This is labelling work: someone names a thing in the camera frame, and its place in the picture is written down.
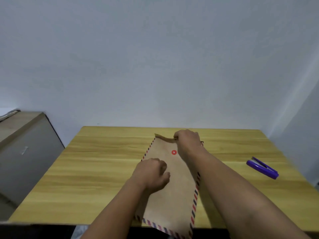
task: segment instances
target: person's right arm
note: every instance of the person's right arm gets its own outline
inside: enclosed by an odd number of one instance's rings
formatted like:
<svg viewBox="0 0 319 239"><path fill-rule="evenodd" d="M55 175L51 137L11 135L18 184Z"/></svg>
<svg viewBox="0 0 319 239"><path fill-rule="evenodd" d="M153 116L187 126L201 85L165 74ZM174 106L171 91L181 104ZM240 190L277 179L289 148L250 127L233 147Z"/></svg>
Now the person's right arm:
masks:
<svg viewBox="0 0 319 239"><path fill-rule="evenodd" d="M201 146L197 132L180 130L174 137L201 174L232 237L309 238L257 188Z"/></svg>

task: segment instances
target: person's left hand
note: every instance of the person's left hand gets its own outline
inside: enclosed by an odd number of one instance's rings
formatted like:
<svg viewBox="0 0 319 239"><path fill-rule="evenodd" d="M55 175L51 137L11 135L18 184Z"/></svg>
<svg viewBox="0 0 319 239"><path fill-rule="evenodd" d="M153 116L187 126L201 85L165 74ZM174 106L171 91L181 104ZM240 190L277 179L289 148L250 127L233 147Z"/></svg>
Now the person's left hand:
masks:
<svg viewBox="0 0 319 239"><path fill-rule="evenodd" d="M139 162L130 178L143 190L154 193L163 189L169 182L170 173L166 172L167 164L158 158L150 158Z"/></svg>

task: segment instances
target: hand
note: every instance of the hand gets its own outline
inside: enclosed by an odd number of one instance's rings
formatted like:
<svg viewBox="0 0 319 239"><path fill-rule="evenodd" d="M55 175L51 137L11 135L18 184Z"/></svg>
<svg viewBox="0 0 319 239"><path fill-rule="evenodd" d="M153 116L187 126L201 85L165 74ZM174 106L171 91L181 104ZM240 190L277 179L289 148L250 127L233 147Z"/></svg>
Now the hand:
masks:
<svg viewBox="0 0 319 239"><path fill-rule="evenodd" d="M165 172L167 164L158 158L150 158L139 162L130 178L143 190L154 193L163 189L169 182L170 173Z"/></svg>
<svg viewBox="0 0 319 239"><path fill-rule="evenodd" d="M186 152L188 155L194 155L198 149L202 149L202 143L198 132L192 132L188 129L175 132L174 138L178 138L177 145L179 152Z"/></svg>

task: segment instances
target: dark floor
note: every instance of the dark floor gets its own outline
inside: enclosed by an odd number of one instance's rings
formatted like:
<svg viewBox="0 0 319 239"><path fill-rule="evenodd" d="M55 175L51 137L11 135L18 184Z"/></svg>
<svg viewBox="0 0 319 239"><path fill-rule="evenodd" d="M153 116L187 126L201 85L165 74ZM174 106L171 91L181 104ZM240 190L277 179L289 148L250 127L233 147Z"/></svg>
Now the dark floor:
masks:
<svg viewBox="0 0 319 239"><path fill-rule="evenodd" d="M0 225L1 239L70 239L75 226L65 225ZM131 227L128 239L167 239L169 236L154 228ZM226 229L195 229L193 238L229 238Z"/></svg>

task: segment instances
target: person's left arm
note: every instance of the person's left arm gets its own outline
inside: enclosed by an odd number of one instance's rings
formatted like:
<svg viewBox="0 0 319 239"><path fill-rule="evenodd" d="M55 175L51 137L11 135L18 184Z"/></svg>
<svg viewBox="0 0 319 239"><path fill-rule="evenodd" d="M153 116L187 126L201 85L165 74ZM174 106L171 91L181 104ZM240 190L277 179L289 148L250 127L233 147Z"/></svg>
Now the person's left arm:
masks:
<svg viewBox="0 0 319 239"><path fill-rule="evenodd" d="M134 213L145 190L153 193L169 182L167 165L157 159L143 160L113 200L82 235L82 239L126 238Z"/></svg>

